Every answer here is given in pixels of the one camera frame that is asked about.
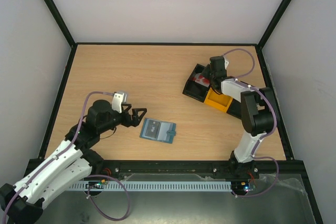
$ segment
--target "wooden tabletop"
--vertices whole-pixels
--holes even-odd
[[[233,49],[232,46],[124,46],[79,45],[48,145],[47,156],[59,145],[79,119],[86,95],[91,91],[128,92],[133,108],[147,108],[145,117],[176,123],[173,144],[140,138],[138,127],[118,126],[114,136],[92,149],[104,159],[119,160],[227,160],[243,134],[239,119],[182,94],[197,63]],[[243,81],[264,87],[254,47],[244,47],[256,59],[255,70]],[[242,51],[227,56],[228,75],[251,68]],[[91,96],[88,107],[106,95]],[[285,160],[279,134],[265,139],[257,156]]]

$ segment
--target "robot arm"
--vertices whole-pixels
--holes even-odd
[[[227,66],[228,61],[223,56],[211,57],[210,64],[202,75],[210,80],[211,87],[216,92],[228,95],[241,103],[241,122],[244,132],[239,145],[231,155],[231,160],[235,162],[234,166],[238,167],[239,163],[253,161],[254,153],[258,150],[263,136],[270,132],[274,125],[270,108],[256,90],[264,95],[273,108],[276,107],[276,104],[271,88],[259,90],[234,77],[228,77]],[[277,120],[279,120],[276,110],[275,113]]]
[[[120,124],[136,127],[147,112],[147,109],[132,109],[130,115],[131,105],[126,101],[127,94],[124,92],[116,92],[112,103],[106,100],[95,101],[89,108],[86,121],[82,123],[73,143],[70,140],[73,139],[78,125],[70,129],[56,150],[34,171],[13,186],[5,184],[0,188],[0,206],[3,210],[13,196],[24,188],[14,199],[7,213],[16,224],[35,223],[43,210],[73,183],[90,174],[101,172],[103,158],[90,149],[99,142],[100,134],[114,130]],[[59,156],[58,154],[65,149],[67,151]],[[45,168],[28,184],[29,179],[42,167]]]

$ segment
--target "white cable organizer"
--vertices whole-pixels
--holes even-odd
[[[133,182],[124,181],[127,191],[231,191],[231,182]],[[89,181],[79,181],[68,191],[85,191]],[[124,191],[117,183],[110,181],[107,185],[97,186],[90,191]]]

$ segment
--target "cable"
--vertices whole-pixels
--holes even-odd
[[[218,93],[212,86],[211,86],[211,89],[218,95],[221,95],[221,93]]]
[[[104,168],[103,170],[105,170],[105,171],[107,172],[107,175],[108,175],[108,176],[111,176],[111,175],[112,175],[112,172],[111,172],[110,169],[108,169],[108,168]]]
[[[126,193],[126,196],[127,196],[127,203],[128,203],[126,214],[125,214],[123,217],[119,218],[119,219],[117,219],[117,218],[112,218],[112,217],[110,217],[110,216],[104,214],[104,213],[100,210],[100,208],[97,206],[97,204],[93,201],[92,197],[90,196],[90,189],[92,189],[91,187],[89,187],[89,189],[88,189],[87,198],[92,202],[93,206],[94,206],[95,209],[98,211],[98,213],[100,213],[100,214],[101,214],[103,217],[105,217],[106,219],[108,219],[108,220],[112,220],[112,221],[120,221],[120,220],[124,220],[124,219],[126,219],[127,216],[128,216],[128,214],[129,214],[129,212],[130,212],[130,209],[131,209],[131,199],[130,199],[130,195],[129,195],[129,193],[128,193],[126,187],[125,187],[119,180],[117,180],[117,179],[115,179],[115,178],[112,178],[112,177],[110,177],[110,176],[106,176],[106,175],[90,175],[90,176],[88,176],[87,178],[96,178],[96,177],[108,178],[108,179],[110,179],[110,180],[113,180],[113,181],[117,182],[117,183],[122,187],[122,189],[124,189],[124,191],[125,191],[125,193]]]
[[[109,137],[111,137],[111,136],[113,136],[114,134],[115,134],[115,132],[117,131],[117,127],[115,127],[114,128],[114,130],[113,130],[113,133],[111,134],[111,135],[109,135],[109,136],[106,136],[106,137],[103,137],[103,138],[100,138],[99,140],[102,140],[102,139],[107,139],[107,138],[109,138]]]
[[[251,176],[250,182],[253,182],[253,184],[257,187],[256,180],[254,179],[254,176],[252,175],[252,173],[250,171],[248,171],[247,174]]]
[[[6,217],[7,217],[7,214],[8,214],[8,211],[11,207],[11,205],[13,204],[14,200],[20,195],[20,193],[28,187],[28,185],[34,180],[34,178],[37,177],[37,175],[39,175],[46,167],[48,167],[54,160],[56,160],[59,156],[63,155],[66,151],[68,151],[72,144],[76,141],[76,138],[78,136],[78,133],[79,133],[79,130],[80,130],[80,127],[82,125],[82,122],[83,122],[83,117],[84,117],[84,113],[85,113],[85,109],[86,109],[86,105],[89,101],[89,98],[91,95],[93,94],[106,94],[106,95],[110,95],[110,96],[114,96],[114,93],[109,93],[109,92],[103,92],[103,91],[92,91],[90,92],[86,98],[85,98],[85,101],[84,101],[84,105],[83,105],[83,108],[82,108],[82,112],[81,112],[81,115],[80,115],[80,118],[79,118],[79,122],[78,122],[78,126],[77,126],[77,129],[76,129],[76,133],[75,135],[73,136],[73,139],[71,140],[71,143],[63,150],[61,151],[60,153],[58,153],[56,155],[56,158],[52,158],[50,159],[48,162],[46,162],[36,173],[34,173],[31,178],[27,181],[25,187],[22,187],[20,188],[16,194],[14,194],[14,196],[10,199],[10,201],[8,202],[8,205],[4,211],[4,215],[2,217],[2,224],[6,224]]]
[[[83,120],[84,120],[84,118],[86,118],[87,116],[88,116],[88,115],[83,116]],[[80,119],[78,119],[78,123],[79,123],[79,120],[80,120]]]
[[[258,160],[258,159],[271,159],[271,160],[274,161],[275,166],[277,167],[277,171],[276,171],[276,173],[275,173],[274,181],[273,181],[273,183],[272,183],[267,189],[265,189],[264,191],[262,191],[262,192],[260,192],[260,193],[258,193],[258,194],[253,194],[253,195],[237,195],[234,191],[232,191],[232,194],[233,194],[236,198],[252,198],[252,197],[261,196],[261,195],[267,193],[268,191],[270,191],[270,190],[274,187],[274,185],[276,184],[276,182],[277,182],[277,180],[278,180],[278,177],[279,177],[279,164],[278,164],[278,162],[277,162],[274,158],[265,156],[265,157],[254,157],[254,159],[257,159],[257,160]]]
[[[252,55],[249,51],[247,51],[246,49],[244,49],[244,48],[235,48],[235,49],[231,49],[231,50],[229,50],[229,51],[223,53],[222,56],[225,56],[225,55],[227,55],[227,54],[229,54],[229,53],[231,53],[231,52],[234,52],[234,51],[243,51],[243,52],[247,53],[248,55],[250,55],[250,57],[251,57],[251,59],[252,59],[252,67],[251,67],[251,69],[250,69],[247,73],[245,73],[245,74],[241,74],[240,76],[237,76],[236,78],[241,78],[241,77],[247,76],[247,75],[249,75],[250,73],[252,73],[252,71],[254,70],[254,67],[256,66],[256,61],[254,60],[253,55]]]

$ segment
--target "small box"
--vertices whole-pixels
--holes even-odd
[[[201,76],[204,68],[205,67],[200,64],[196,65],[187,82],[185,83],[182,92],[183,94],[200,102],[204,102],[210,88],[209,81]]]
[[[213,89],[208,91],[204,103],[236,118],[242,118],[240,102],[227,95],[217,94]]]

